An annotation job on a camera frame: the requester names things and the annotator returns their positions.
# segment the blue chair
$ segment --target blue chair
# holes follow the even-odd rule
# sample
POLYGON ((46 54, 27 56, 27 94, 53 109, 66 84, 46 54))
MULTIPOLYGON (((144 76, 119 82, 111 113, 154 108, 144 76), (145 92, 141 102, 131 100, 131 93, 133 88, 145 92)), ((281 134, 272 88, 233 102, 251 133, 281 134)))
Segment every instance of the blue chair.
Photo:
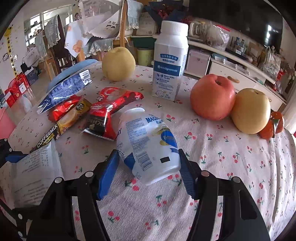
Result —
POLYGON ((77 64, 74 64, 73 66, 67 68, 60 74, 58 74, 56 77, 53 78, 53 80, 49 83, 47 87, 47 92, 49 92, 54 86, 56 86, 59 82, 61 82, 66 77, 76 73, 77 71, 85 68, 86 66, 89 66, 91 64, 97 63, 98 61, 95 59, 86 59, 84 61, 81 61, 77 64))

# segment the drawer knob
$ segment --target drawer knob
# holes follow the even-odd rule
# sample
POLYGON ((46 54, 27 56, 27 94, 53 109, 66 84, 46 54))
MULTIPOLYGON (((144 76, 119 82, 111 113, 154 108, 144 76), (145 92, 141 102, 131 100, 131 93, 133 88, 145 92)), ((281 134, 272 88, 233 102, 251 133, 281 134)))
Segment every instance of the drawer knob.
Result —
POLYGON ((237 79, 234 79, 234 78, 232 78, 231 76, 227 76, 227 79, 229 79, 229 80, 231 80, 231 81, 233 81, 233 82, 235 82, 235 83, 239 83, 239 80, 237 80, 237 79))

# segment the television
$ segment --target television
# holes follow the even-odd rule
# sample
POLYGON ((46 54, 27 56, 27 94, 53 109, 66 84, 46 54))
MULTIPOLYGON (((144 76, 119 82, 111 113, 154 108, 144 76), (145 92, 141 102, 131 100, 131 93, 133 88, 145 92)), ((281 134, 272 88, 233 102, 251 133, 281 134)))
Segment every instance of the television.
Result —
POLYGON ((283 18, 264 0, 190 0, 189 13, 235 29, 279 52, 283 18))

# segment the floor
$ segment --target floor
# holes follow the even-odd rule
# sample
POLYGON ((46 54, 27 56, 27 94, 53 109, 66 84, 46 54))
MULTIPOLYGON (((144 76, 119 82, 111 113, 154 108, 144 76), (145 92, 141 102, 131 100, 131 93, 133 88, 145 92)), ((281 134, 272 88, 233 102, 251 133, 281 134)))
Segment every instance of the floor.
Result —
POLYGON ((7 114, 15 125, 18 125, 26 113, 28 113, 30 109, 46 95, 46 89, 49 83, 49 75, 45 69, 42 69, 41 74, 38 76, 38 80, 36 80, 36 82, 23 94, 27 98, 19 98, 11 108, 8 107, 6 109, 7 114))

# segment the silver screw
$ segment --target silver screw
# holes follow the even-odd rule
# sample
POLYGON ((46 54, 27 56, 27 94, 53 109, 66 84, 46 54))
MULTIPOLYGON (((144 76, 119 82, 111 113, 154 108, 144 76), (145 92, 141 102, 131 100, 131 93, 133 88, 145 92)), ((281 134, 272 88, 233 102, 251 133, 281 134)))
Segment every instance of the silver screw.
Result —
POLYGON ((92 177, 93 175, 94 175, 94 173, 91 171, 85 173, 86 177, 92 177))
POLYGON ((210 173, 208 171, 202 171, 202 176, 208 177, 210 173))
POLYGON ((239 178, 239 177, 234 177, 234 178, 233 178, 233 181, 234 181, 235 183, 240 183, 240 178, 239 178))
POLYGON ((57 177, 55 180, 54 180, 55 183, 60 183, 62 182, 62 178, 61 177, 57 177))

